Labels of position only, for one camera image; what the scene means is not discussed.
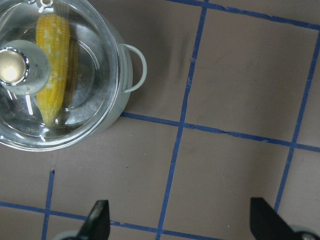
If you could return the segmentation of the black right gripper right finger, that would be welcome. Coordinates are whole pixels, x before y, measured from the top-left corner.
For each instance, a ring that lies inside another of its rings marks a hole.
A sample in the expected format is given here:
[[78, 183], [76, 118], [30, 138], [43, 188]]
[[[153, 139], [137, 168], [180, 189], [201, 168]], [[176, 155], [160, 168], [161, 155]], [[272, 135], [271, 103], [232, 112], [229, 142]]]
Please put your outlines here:
[[249, 228], [256, 240], [318, 240], [310, 230], [294, 230], [262, 197], [250, 199]]

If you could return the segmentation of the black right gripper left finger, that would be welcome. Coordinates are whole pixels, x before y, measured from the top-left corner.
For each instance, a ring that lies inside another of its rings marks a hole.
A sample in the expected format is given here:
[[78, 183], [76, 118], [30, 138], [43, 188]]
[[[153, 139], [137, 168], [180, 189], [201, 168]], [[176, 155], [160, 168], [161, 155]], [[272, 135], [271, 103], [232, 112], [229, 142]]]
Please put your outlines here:
[[76, 235], [77, 240], [107, 240], [110, 236], [108, 200], [97, 200]]

